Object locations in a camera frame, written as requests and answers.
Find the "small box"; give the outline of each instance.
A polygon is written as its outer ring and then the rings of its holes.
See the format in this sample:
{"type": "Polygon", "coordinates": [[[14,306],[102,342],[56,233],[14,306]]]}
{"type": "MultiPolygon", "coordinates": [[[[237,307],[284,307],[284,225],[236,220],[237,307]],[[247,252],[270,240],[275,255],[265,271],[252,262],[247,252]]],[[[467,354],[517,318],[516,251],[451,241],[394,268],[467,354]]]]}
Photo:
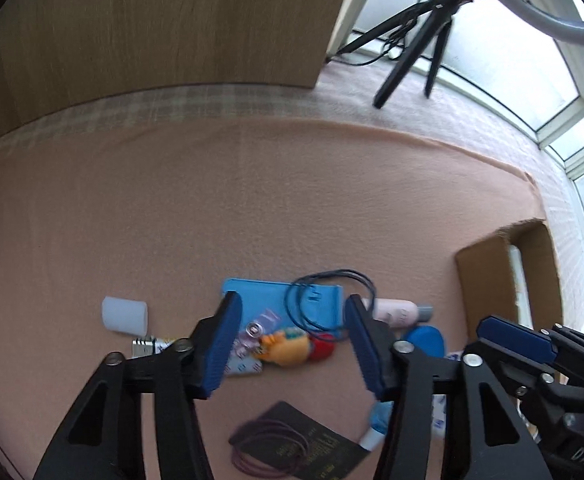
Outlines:
{"type": "Polygon", "coordinates": [[[521,321],[512,245],[520,251],[534,329],[563,322],[552,237],[546,223],[533,218],[498,229],[456,253],[470,340],[476,339],[476,326],[486,316],[521,321]]]}

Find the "wooden cabinet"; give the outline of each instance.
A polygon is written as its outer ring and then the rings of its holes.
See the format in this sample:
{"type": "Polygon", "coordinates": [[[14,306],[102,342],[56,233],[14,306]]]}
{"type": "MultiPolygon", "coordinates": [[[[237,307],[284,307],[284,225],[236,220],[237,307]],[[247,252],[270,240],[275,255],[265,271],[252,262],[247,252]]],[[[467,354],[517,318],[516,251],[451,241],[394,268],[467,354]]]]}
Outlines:
{"type": "Polygon", "coordinates": [[[8,0],[0,10],[0,136],[139,89],[311,88],[342,1],[8,0]]]}

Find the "bolt head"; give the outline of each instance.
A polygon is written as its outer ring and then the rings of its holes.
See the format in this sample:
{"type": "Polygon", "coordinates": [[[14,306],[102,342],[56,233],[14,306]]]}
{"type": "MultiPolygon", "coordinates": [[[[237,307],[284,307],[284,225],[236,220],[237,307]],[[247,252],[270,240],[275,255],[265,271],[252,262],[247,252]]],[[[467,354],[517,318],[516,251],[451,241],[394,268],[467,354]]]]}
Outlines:
{"type": "Polygon", "coordinates": [[[414,345],[402,339],[395,341],[393,347],[399,354],[411,354],[414,352],[414,345]]]}
{"type": "Polygon", "coordinates": [[[565,424],[566,428],[569,428],[576,423],[576,417],[573,413],[566,413],[563,415],[563,423],[565,424]]]}
{"type": "Polygon", "coordinates": [[[105,356],[105,364],[108,366],[120,365],[125,361],[125,356],[121,352],[111,352],[105,356]]]}
{"type": "Polygon", "coordinates": [[[463,362],[468,366],[477,367],[483,364],[483,359],[477,354],[466,354],[463,356],[463,362]]]}
{"type": "Polygon", "coordinates": [[[259,323],[250,321],[247,326],[245,327],[245,332],[248,333],[250,337],[254,339],[258,339],[262,335],[264,335],[263,327],[259,325],[259,323]]]}
{"type": "Polygon", "coordinates": [[[192,342],[187,338],[176,339],[173,343],[174,350],[177,352],[189,352],[190,350],[194,349],[194,345],[192,342]]]}

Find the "white tube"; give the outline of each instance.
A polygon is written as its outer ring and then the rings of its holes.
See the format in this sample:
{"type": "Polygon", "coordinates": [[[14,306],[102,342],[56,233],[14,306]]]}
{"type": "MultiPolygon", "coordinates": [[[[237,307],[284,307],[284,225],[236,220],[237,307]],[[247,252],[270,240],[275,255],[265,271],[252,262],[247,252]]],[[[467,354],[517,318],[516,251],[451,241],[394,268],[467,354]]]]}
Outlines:
{"type": "Polygon", "coordinates": [[[102,304],[103,324],[108,330],[137,336],[147,335],[147,303],[106,296],[102,304]]]}
{"type": "Polygon", "coordinates": [[[358,441],[358,445],[368,451],[373,451],[376,446],[385,440],[385,435],[370,428],[358,441]]]}

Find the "black card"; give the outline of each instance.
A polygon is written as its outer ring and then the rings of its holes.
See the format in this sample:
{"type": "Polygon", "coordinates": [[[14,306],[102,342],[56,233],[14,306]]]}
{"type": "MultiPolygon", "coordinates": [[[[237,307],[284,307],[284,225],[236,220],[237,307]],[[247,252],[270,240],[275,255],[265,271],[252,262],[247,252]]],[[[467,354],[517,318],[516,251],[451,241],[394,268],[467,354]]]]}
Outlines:
{"type": "MultiPolygon", "coordinates": [[[[277,402],[259,418],[281,420],[307,439],[310,452],[299,471],[294,474],[301,480],[341,480],[369,453],[358,444],[299,412],[287,402],[277,402]]],[[[238,436],[233,435],[230,444],[233,445],[237,439],[238,436]]],[[[274,468],[285,468],[289,464],[290,453],[296,449],[294,444],[278,438],[241,446],[243,452],[274,468]]]]}

